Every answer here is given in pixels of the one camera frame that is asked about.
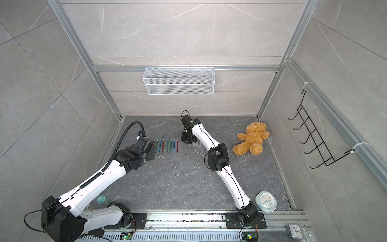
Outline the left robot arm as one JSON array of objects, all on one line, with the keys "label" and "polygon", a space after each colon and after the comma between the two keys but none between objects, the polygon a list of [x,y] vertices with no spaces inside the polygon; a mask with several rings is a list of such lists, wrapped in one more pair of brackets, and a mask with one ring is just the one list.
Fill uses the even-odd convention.
[{"label": "left robot arm", "polygon": [[144,165],[154,143],[146,137],[143,124],[134,121],[123,134],[136,124],[141,129],[134,145],[119,150],[124,139],[120,137],[102,169],[58,198],[49,196],[42,202],[40,233],[49,235],[55,242],[74,242],[81,235],[100,231],[105,226],[127,228],[134,224],[131,210],[122,203],[113,202],[106,208],[89,212],[85,208],[115,181]]}]

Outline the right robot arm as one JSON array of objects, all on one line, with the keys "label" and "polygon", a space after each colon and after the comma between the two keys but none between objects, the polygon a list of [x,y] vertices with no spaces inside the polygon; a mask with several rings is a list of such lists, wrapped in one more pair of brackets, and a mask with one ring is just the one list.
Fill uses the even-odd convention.
[{"label": "right robot arm", "polygon": [[190,114],[181,114],[180,118],[184,131],[181,140],[184,143],[193,143],[199,140],[207,150],[207,164],[211,171],[219,175],[228,188],[238,211],[238,218],[244,227],[252,226],[258,217],[258,209],[243,191],[234,176],[229,164],[227,147],[216,141],[204,128],[202,122],[191,118]]}]

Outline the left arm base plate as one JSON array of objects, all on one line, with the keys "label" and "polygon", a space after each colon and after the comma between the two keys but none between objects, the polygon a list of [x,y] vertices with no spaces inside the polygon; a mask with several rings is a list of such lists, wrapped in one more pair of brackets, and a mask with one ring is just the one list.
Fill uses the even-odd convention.
[{"label": "left arm base plate", "polygon": [[144,229],[147,222],[147,213],[132,213],[124,222],[116,225],[107,225],[104,229]]}]

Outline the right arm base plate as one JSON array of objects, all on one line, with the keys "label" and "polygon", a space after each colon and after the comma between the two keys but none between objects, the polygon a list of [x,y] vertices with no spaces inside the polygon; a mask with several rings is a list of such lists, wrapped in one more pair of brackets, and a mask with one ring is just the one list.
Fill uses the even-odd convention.
[{"label": "right arm base plate", "polygon": [[227,229],[237,228],[267,228],[266,219],[263,213],[258,212],[256,215],[252,215],[244,218],[240,213],[225,213],[223,219],[226,222]]}]

